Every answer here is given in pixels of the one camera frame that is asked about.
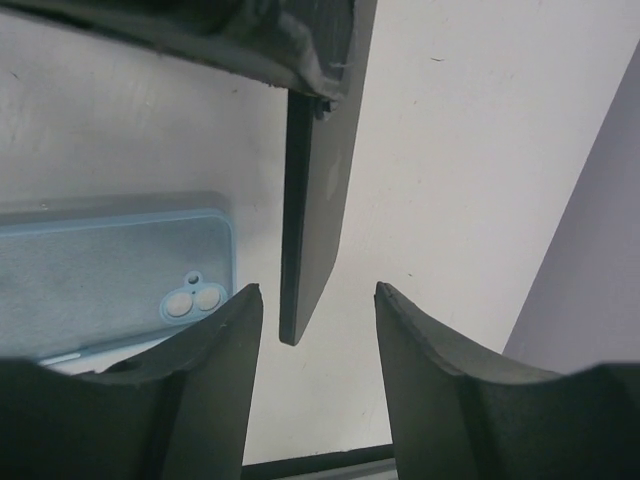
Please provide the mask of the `black phone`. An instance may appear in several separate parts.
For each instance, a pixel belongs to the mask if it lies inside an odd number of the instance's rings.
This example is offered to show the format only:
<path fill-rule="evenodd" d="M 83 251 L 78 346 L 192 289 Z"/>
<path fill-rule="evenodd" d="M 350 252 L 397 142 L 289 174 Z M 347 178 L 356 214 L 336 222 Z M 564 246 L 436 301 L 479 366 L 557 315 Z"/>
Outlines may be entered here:
<path fill-rule="evenodd" d="M 301 340 L 333 270 L 363 97 L 377 4 L 352 1 L 345 96 L 288 94 L 279 339 Z"/>

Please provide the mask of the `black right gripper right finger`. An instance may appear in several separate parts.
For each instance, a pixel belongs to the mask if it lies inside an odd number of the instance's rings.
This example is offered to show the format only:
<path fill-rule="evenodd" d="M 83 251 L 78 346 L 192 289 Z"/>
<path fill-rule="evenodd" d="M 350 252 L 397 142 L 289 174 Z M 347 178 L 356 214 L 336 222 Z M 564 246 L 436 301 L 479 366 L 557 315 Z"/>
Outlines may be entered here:
<path fill-rule="evenodd" d="M 635 479 L 639 367 L 511 360 L 379 283 L 376 331 L 402 479 Z"/>

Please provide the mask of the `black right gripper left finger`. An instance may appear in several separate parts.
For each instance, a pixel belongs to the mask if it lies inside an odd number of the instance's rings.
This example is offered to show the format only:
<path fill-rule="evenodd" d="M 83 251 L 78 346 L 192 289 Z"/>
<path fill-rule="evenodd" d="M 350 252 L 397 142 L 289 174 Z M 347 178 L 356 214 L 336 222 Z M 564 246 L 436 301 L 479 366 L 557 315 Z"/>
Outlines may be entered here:
<path fill-rule="evenodd" d="M 1 362 L 5 479 L 237 479 L 263 301 L 257 285 L 101 373 Z"/>

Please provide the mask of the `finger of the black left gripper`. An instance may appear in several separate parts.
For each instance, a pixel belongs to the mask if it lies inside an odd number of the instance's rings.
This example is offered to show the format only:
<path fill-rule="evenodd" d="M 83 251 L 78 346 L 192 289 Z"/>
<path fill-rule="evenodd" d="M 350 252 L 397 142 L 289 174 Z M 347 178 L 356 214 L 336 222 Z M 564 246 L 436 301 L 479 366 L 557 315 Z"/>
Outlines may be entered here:
<path fill-rule="evenodd" d="M 4 1 L 2 7 L 154 48 L 275 87 L 336 100 L 352 1 Z"/>

